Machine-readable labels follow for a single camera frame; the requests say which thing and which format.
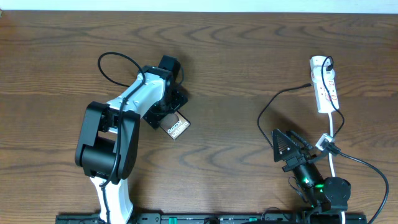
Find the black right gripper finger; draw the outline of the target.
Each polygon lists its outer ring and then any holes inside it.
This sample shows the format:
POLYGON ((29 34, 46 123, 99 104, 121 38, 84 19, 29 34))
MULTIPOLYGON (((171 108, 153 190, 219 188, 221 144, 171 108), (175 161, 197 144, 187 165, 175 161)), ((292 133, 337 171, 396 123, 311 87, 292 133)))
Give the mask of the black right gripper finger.
POLYGON ((279 129, 272 131, 272 140, 275 162, 300 156, 301 147, 279 129))
POLYGON ((307 150, 312 150, 313 146, 303 137, 301 137, 298 133, 296 133, 293 130, 288 130, 287 131, 287 135, 288 137, 294 137, 299 143, 301 143, 303 145, 303 148, 307 149, 307 150))

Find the black Galaxy smartphone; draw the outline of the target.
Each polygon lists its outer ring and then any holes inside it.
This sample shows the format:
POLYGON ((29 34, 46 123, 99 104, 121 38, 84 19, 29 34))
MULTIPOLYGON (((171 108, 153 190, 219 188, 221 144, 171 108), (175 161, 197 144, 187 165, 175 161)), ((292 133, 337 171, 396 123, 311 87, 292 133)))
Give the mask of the black Galaxy smartphone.
POLYGON ((160 121, 160 127, 176 140, 188 127, 190 122, 179 111, 168 114, 160 121))

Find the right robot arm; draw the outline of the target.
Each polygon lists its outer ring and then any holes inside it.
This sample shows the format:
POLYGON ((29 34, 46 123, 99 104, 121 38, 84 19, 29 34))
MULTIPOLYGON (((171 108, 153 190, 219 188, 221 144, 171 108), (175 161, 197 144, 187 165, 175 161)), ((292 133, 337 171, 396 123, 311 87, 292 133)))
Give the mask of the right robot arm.
POLYGON ((292 172, 301 197, 311 205, 303 214, 303 221, 310 223, 315 215, 333 215, 336 223, 346 223, 345 212, 351 196, 351 184, 341 177, 324 178, 316 163, 340 150, 329 134, 323 134, 316 145, 294 131, 272 131, 274 161, 284 161, 284 172, 292 172))

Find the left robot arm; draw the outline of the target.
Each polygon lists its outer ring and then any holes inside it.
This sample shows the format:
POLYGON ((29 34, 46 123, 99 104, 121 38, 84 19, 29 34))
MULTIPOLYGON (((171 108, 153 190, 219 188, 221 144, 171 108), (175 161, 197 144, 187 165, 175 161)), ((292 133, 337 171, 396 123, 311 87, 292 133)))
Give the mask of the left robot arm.
POLYGON ((187 102, 176 81, 182 72, 175 57, 164 55, 157 66, 139 67, 134 83, 118 97, 86 107, 75 164, 94 184, 101 210, 66 218, 67 223, 129 223, 134 206, 128 177, 136 163, 141 120, 156 129, 187 102))

